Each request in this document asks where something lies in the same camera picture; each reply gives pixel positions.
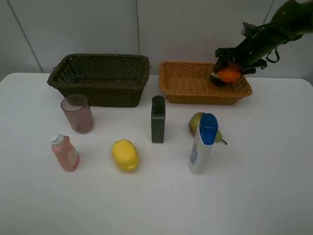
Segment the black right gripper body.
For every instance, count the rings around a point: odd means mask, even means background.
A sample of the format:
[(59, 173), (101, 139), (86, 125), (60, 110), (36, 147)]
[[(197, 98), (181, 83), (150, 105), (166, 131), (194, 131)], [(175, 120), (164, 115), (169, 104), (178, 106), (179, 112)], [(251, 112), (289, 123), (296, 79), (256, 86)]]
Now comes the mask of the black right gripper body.
[(234, 49), (234, 61), (240, 66), (266, 66), (262, 58), (286, 42), (286, 36), (271, 28), (257, 28), (243, 23), (242, 35), (246, 38)]

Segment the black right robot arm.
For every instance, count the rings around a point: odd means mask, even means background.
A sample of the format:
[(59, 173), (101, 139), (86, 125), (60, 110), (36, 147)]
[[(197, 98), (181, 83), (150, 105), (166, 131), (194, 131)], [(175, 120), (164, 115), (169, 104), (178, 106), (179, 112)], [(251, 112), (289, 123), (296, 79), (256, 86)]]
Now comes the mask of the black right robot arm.
[(257, 68), (265, 69), (267, 62), (280, 60), (277, 48), (313, 32), (313, 2), (285, 2), (269, 23), (256, 26), (243, 23), (245, 39), (233, 48), (218, 48), (214, 72), (226, 68), (230, 62), (237, 64), (242, 75), (254, 74)]

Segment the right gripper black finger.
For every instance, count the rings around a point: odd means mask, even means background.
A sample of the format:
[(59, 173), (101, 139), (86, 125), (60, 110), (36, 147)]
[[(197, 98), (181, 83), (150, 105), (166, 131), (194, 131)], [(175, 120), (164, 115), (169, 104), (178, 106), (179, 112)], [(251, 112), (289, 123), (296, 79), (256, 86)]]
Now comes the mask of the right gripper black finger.
[(258, 68), (265, 69), (267, 62), (264, 59), (257, 57), (241, 58), (242, 75), (255, 74)]
[(218, 48), (215, 51), (215, 57), (218, 59), (214, 66), (214, 73), (219, 72), (225, 68), (235, 67), (235, 59), (234, 59), (235, 48)]

